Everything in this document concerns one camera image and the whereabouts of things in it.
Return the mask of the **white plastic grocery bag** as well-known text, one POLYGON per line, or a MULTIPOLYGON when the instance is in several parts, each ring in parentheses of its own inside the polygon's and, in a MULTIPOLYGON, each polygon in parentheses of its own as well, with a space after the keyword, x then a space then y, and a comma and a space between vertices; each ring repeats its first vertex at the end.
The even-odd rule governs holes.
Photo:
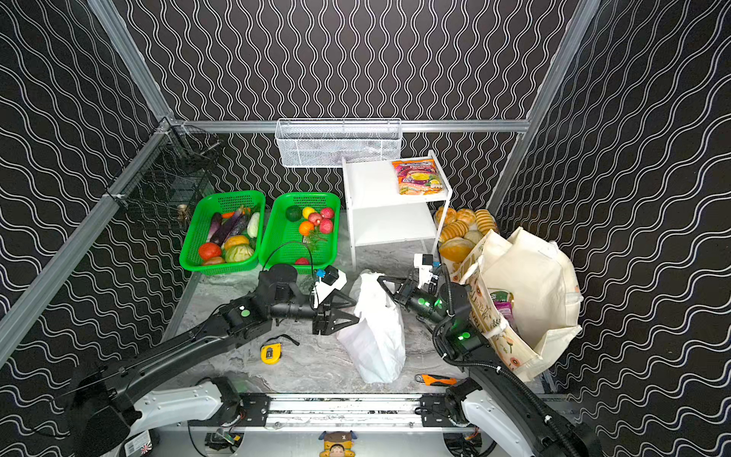
POLYGON ((355 369, 367 384, 392 383, 405 365, 405 331, 401 309, 383 290, 380 273, 364 270, 350 297, 358 324, 336 333, 355 369))

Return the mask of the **green drink can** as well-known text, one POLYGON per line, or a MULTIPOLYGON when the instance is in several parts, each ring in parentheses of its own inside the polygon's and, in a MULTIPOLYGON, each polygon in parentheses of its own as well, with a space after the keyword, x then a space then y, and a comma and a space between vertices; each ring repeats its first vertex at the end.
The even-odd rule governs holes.
POLYGON ((491 291, 490 297, 494 303, 513 304, 514 301, 514 296, 510 291, 491 291))

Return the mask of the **cream canvas tote bag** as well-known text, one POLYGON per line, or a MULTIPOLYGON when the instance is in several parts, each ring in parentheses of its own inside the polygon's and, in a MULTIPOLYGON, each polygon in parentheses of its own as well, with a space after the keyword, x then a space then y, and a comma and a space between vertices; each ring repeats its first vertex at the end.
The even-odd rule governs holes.
POLYGON ((582 296, 575 268, 554 241, 523 228, 489 232, 452 274, 470 287, 471 323, 499 359, 529 382, 553 366, 580 333, 582 296), (495 307, 491 291, 510 291, 518 327, 495 307))

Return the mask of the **red apple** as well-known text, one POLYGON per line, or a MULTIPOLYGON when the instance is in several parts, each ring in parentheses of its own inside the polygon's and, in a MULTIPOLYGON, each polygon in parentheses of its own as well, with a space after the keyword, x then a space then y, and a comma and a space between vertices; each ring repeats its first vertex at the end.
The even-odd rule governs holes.
POLYGON ((331 219, 323 218, 319 225, 319 232, 322 234, 331 234, 334 230, 334 223, 331 219))

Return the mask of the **purple snack pouch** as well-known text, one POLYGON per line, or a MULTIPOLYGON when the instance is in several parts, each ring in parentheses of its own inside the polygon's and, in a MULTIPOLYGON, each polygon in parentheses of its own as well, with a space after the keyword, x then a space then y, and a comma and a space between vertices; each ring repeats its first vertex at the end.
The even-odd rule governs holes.
POLYGON ((518 327, 515 321, 513 313, 513 304, 511 302, 496 302, 495 307, 502 314, 504 319, 508 322, 508 325, 514 330, 518 331, 518 327))

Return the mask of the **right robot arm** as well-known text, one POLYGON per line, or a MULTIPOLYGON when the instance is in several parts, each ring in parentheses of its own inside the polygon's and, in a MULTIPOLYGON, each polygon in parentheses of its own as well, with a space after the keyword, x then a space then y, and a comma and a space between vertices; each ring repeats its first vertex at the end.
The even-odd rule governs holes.
POLYGON ((434 325, 431 339, 437 354, 466 375, 447 389, 436 409, 428 409, 429 416, 479 428, 510 456, 603 454, 588 425, 574 425, 552 409, 470 322, 468 287, 447 282, 430 294, 410 278, 381 275, 377 282, 396 305, 434 325))

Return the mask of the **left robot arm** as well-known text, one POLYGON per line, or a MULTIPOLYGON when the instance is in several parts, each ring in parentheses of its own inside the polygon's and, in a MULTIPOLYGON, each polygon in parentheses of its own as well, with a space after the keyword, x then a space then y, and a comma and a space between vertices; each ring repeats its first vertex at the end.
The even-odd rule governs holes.
POLYGON ((340 289, 304 294, 297 276, 286 264, 262 270, 253 291, 222 304, 189 331, 129 359, 75 375, 63 395, 75 454, 112 451, 141 422, 137 401, 195 365, 267 334, 277 320, 310 321, 315 335, 331 335, 358 323, 348 313, 355 300, 340 289))

